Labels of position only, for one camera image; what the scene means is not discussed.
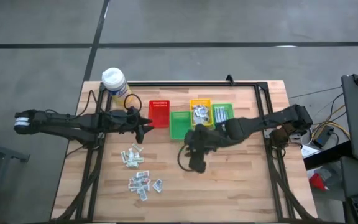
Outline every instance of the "red object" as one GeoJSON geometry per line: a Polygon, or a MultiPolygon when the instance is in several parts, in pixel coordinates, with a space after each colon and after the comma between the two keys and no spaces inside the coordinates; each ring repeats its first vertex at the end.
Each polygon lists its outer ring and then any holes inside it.
{"type": "Polygon", "coordinates": [[[322,191],[326,190],[326,187],[324,186],[324,182],[321,179],[319,174],[313,174],[310,179],[309,179],[309,183],[313,186],[316,187],[322,191]]]}
{"type": "Polygon", "coordinates": [[[150,100],[149,119],[155,128],[169,127],[169,100],[150,100]]]}

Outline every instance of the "yellow cable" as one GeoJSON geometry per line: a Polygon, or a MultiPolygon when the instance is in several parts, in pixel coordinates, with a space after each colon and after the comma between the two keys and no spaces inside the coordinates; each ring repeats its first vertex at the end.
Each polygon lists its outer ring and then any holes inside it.
{"type": "Polygon", "coordinates": [[[327,121],[329,118],[331,118],[331,116],[334,115],[334,113],[338,112],[338,111],[339,111],[340,109],[342,109],[343,107],[345,107],[345,105],[342,105],[342,106],[340,106],[338,109],[336,109],[331,115],[329,115],[329,116],[327,117],[326,121],[327,121]]]}
{"type": "MultiPolygon", "coordinates": [[[[333,122],[333,121],[327,121],[327,122],[325,122],[324,124],[321,124],[322,127],[320,128],[320,130],[322,131],[323,128],[324,128],[327,124],[339,128],[339,129],[350,139],[351,136],[350,136],[349,132],[347,132],[346,129],[344,129],[342,126],[340,126],[339,124],[337,124],[337,123],[335,123],[335,122],[333,122]]],[[[317,127],[313,130],[313,132],[312,132],[312,134],[311,134],[311,138],[312,138],[312,139],[314,139],[314,137],[316,136],[316,134],[317,134],[316,130],[317,130],[320,126],[317,126],[317,127]]]]}
{"type": "Polygon", "coordinates": [[[331,119],[331,117],[333,116],[334,113],[337,113],[340,109],[342,109],[343,107],[345,107],[345,105],[342,105],[340,106],[338,109],[336,109],[333,113],[331,113],[327,118],[326,118],[326,121],[323,121],[321,123],[318,124],[318,126],[316,128],[314,128],[313,132],[311,133],[311,138],[313,139],[314,136],[316,135],[317,131],[323,131],[324,127],[327,125],[327,124],[331,124],[339,129],[341,129],[345,134],[346,136],[350,139],[350,135],[349,133],[340,125],[338,125],[337,123],[335,122],[332,122],[332,121],[329,121],[329,119],[331,119]]]}

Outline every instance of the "black clamp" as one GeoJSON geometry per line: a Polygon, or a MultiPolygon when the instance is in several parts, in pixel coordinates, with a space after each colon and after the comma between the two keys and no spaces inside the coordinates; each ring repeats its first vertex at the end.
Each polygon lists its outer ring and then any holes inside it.
{"type": "Polygon", "coordinates": [[[233,77],[230,74],[227,75],[226,81],[229,81],[231,86],[234,86],[236,84],[233,77]]]}

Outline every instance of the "white bottle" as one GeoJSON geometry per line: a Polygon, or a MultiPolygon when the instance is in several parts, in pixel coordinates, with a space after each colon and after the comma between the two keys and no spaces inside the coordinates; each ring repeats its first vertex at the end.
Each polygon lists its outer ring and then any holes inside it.
{"type": "Polygon", "coordinates": [[[109,68],[102,73],[102,82],[118,105],[124,105],[125,97],[131,94],[124,74],[118,68],[109,68]]]}

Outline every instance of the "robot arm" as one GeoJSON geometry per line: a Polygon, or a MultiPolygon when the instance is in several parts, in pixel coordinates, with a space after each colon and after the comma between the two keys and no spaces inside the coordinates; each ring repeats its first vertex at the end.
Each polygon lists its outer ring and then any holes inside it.
{"type": "Polygon", "coordinates": [[[14,130],[18,134],[52,134],[89,147],[97,146],[101,133],[136,133],[137,142],[142,143],[144,134],[154,128],[146,125],[152,121],[141,117],[134,107],[127,112],[112,110],[82,116],[26,110],[16,113],[15,118],[14,130]]]}
{"type": "Polygon", "coordinates": [[[272,146],[283,147],[288,142],[289,135],[304,134],[312,124],[306,108],[299,105],[259,118],[233,118],[225,124],[217,124],[215,130],[199,124],[194,131],[188,131],[185,137],[185,145],[188,145],[186,155],[190,156],[189,168],[203,173],[206,167],[205,154],[216,151],[219,147],[240,144],[254,132],[281,126],[270,133],[270,138],[272,146]]]}

